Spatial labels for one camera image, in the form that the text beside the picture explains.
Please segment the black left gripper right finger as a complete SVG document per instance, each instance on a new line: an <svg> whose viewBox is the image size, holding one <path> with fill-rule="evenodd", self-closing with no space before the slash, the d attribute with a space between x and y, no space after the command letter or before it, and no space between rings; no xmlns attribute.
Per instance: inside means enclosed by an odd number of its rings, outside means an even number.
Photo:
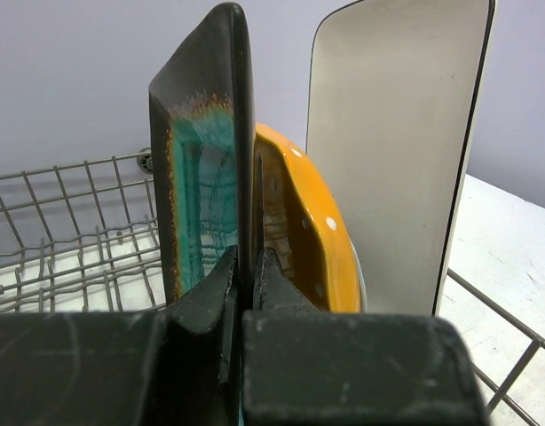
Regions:
<svg viewBox="0 0 545 426"><path fill-rule="evenodd" d="M246 424L488 424L469 352L450 322L321 311L271 248L258 257L253 302L242 318Z"/></svg>

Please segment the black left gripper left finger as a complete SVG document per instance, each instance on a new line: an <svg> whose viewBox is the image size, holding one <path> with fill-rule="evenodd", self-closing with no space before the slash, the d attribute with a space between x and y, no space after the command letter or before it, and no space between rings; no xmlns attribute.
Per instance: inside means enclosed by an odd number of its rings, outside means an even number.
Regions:
<svg viewBox="0 0 545 426"><path fill-rule="evenodd" d="M157 312L0 314L0 425L234 425L237 249Z"/></svg>

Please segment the yellow polka dot plate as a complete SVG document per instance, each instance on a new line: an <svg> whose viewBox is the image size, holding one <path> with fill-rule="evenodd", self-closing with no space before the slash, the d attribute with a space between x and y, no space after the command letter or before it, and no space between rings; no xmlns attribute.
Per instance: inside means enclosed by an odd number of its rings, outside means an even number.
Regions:
<svg viewBox="0 0 545 426"><path fill-rule="evenodd" d="M343 217L312 160L278 131L259 123L265 246L283 274L329 312L359 313L359 273Z"/></svg>

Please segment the green square glazed plate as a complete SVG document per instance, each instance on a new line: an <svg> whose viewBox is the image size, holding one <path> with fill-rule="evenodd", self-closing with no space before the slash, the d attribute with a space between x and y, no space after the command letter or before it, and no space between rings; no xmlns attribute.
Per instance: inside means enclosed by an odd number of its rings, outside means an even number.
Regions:
<svg viewBox="0 0 545 426"><path fill-rule="evenodd" d="M255 268L255 119L242 7L213 7L148 87L163 357L176 425L240 421L240 326Z"/></svg>

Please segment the white rectangular plate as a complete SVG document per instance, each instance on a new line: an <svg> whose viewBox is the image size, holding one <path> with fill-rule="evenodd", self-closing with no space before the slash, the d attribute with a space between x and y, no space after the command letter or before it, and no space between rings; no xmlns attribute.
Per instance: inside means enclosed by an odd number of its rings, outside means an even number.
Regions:
<svg viewBox="0 0 545 426"><path fill-rule="evenodd" d="M494 12L492 1L357 1L316 30L306 152L371 312L438 313Z"/></svg>

